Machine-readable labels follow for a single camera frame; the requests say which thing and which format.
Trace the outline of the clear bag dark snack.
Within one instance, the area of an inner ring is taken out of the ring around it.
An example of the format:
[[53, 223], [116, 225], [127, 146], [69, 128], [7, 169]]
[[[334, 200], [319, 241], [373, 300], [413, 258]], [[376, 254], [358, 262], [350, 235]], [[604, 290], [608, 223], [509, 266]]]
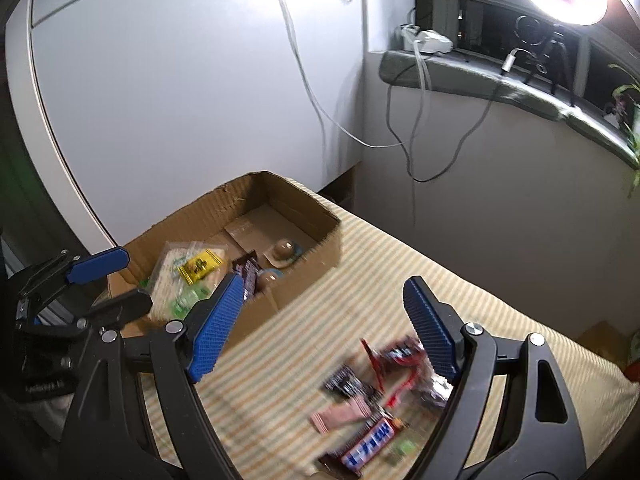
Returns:
[[448, 403], [454, 387], [445, 377], [431, 374], [422, 378], [418, 385], [418, 393], [424, 405], [432, 408], [444, 408]]

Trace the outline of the pink wafer packet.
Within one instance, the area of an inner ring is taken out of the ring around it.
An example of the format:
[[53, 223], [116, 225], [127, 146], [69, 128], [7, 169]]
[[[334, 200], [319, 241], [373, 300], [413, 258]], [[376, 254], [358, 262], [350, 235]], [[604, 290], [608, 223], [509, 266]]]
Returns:
[[309, 421], [319, 434], [327, 434], [332, 430], [365, 420], [371, 415], [372, 408], [366, 398], [358, 394], [349, 400], [311, 414]]

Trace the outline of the large Snickers bar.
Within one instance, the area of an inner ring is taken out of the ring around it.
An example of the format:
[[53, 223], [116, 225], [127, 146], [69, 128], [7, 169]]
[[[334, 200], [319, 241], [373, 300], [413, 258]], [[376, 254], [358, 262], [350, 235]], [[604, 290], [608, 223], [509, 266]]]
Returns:
[[360, 479], [362, 470], [407, 428], [388, 413], [378, 413], [340, 448], [326, 452], [318, 464], [335, 479]]

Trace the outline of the red dark snack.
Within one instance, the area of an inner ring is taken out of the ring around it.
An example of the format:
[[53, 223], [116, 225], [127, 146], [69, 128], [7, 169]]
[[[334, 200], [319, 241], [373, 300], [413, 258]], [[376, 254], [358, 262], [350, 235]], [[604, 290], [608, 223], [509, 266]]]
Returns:
[[385, 378], [403, 370], [408, 373], [384, 403], [384, 408], [397, 408], [402, 397], [419, 385], [426, 371], [426, 352], [422, 342], [413, 336], [405, 336], [386, 347], [376, 350], [363, 338], [362, 348], [369, 358], [378, 390], [385, 392]]

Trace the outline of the black plum candy packet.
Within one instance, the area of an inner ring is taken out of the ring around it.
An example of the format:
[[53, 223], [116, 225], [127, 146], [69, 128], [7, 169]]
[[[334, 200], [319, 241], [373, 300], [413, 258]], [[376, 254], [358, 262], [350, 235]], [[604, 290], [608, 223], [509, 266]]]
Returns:
[[326, 378], [322, 385], [323, 389], [339, 394], [345, 399], [363, 396], [368, 402], [378, 402], [382, 399], [382, 393], [377, 388], [360, 379], [354, 370], [347, 364], [339, 368]]

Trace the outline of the green candy packet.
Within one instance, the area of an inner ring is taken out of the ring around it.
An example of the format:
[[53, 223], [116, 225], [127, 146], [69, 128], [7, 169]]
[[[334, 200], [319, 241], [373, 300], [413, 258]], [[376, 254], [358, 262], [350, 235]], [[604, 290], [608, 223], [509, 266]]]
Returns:
[[186, 286], [182, 292], [169, 303], [169, 310], [174, 318], [183, 320], [191, 309], [199, 302], [208, 299], [212, 291], [203, 284]]

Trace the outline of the yellow snack packet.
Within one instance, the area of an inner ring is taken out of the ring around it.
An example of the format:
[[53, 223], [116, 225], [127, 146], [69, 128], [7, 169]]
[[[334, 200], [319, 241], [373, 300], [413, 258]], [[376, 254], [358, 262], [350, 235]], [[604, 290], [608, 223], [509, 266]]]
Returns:
[[220, 268], [223, 263], [224, 259], [218, 256], [216, 252], [211, 249], [205, 249], [191, 259], [186, 260], [181, 266], [178, 266], [178, 272], [189, 285], [193, 285]]

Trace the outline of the small Snickers bar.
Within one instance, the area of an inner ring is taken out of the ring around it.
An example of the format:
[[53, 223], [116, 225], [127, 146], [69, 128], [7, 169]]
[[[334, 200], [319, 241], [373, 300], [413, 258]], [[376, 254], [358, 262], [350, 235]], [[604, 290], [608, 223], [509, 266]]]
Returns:
[[258, 264], [257, 254], [254, 250], [242, 255], [231, 263], [232, 271], [238, 274], [243, 281], [243, 301], [250, 301], [257, 289], [258, 272], [262, 270]]

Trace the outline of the small green candy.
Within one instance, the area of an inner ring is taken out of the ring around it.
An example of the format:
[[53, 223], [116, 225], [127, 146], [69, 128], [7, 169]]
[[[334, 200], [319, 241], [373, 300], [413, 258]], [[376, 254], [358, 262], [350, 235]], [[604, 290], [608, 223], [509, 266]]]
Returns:
[[418, 445], [411, 439], [397, 440], [392, 444], [387, 459], [394, 464], [402, 462], [405, 458], [413, 456], [418, 450]]

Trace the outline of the round chocolate ball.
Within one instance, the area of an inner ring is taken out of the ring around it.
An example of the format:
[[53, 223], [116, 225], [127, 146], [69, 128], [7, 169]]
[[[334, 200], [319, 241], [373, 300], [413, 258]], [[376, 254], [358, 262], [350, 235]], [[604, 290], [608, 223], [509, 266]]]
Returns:
[[281, 238], [273, 245], [272, 254], [273, 257], [279, 261], [291, 259], [295, 256], [296, 246], [292, 240], [287, 238]]

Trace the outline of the brown cardboard box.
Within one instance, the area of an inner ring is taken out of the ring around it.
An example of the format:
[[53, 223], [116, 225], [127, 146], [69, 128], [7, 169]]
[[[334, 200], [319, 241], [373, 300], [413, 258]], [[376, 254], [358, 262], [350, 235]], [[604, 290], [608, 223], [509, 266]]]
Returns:
[[254, 254], [264, 269], [282, 272], [256, 292], [224, 348], [237, 346], [340, 263], [341, 221], [309, 192], [268, 171], [218, 186], [154, 224], [126, 245], [130, 263], [107, 277], [115, 297], [152, 275], [170, 243], [220, 247], [229, 261]]

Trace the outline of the striped yellow table cloth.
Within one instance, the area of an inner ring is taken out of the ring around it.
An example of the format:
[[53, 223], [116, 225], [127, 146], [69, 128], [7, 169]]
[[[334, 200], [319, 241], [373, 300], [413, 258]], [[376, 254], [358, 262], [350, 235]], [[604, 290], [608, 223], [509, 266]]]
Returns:
[[419, 275], [465, 321], [492, 334], [543, 334], [576, 408], [586, 459], [623, 427], [639, 388], [613, 363], [513, 309], [395, 237], [303, 185], [269, 172], [218, 186], [128, 244], [130, 278], [147, 278], [170, 243], [222, 240], [238, 247], [245, 215], [268, 206], [296, 226], [304, 248], [283, 284], [242, 311], [198, 394], [235, 467], [247, 479], [307, 479], [314, 459], [342, 434], [318, 434], [309, 415], [328, 404], [323, 378], [350, 361], [369, 376], [360, 340], [407, 335], [402, 284]]

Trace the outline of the white cabinet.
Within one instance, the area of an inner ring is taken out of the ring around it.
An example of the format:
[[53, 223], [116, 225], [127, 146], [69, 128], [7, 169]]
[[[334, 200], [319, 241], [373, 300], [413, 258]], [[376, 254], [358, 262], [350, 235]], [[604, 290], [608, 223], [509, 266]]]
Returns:
[[320, 190], [358, 160], [361, 0], [18, 0], [6, 74], [90, 252], [241, 174]]

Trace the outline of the green potted plant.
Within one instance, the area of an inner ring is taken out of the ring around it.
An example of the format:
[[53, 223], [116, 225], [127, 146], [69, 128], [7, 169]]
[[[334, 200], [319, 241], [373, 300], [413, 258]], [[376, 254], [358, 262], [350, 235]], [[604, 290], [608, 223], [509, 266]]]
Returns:
[[628, 81], [612, 91], [614, 114], [620, 131], [626, 138], [628, 148], [639, 161], [639, 79], [618, 64], [608, 64], [612, 70], [619, 70]]

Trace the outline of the black light tripod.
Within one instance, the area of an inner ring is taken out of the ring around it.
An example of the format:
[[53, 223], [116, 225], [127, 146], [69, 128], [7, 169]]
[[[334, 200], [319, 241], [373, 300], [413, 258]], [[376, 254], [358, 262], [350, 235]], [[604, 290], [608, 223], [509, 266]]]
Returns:
[[570, 67], [570, 57], [568, 56], [564, 27], [562, 25], [554, 24], [552, 26], [550, 35], [544, 42], [544, 47], [534, 55], [534, 62], [530, 66], [524, 84], [529, 84], [535, 75], [545, 76], [549, 79], [552, 96], [555, 95], [561, 82], [565, 84], [570, 98], [570, 106], [575, 106], [574, 76]]

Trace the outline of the grey window sill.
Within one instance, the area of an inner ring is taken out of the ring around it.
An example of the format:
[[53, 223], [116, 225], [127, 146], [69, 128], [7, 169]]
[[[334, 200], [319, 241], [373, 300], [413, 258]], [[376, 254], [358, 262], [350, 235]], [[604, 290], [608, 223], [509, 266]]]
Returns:
[[571, 103], [565, 96], [552, 96], [535, 86], [524, 84], [512, 75], [502, 76], [497, 65], [475, 58], [465, 61], [459, 55], [447, 54], [428, 56], [425, 61], [433, 91], [475, 99], [493, 99], [550, 122], [564, 122], [617, 156], [631, 169], [639, 168], [637, 155], [622, 135], [590, 114], [585, 106]]

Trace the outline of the white power strip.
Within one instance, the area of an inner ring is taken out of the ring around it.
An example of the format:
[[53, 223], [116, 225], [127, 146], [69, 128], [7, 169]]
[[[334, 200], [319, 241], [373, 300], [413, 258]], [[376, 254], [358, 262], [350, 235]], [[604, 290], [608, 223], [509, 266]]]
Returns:
[[416, 25], [405, 25], [400, 29], [404, 49], [425, 54], [446, 54], [452, 51], [452, 41], [433, 29], [422, 29]]

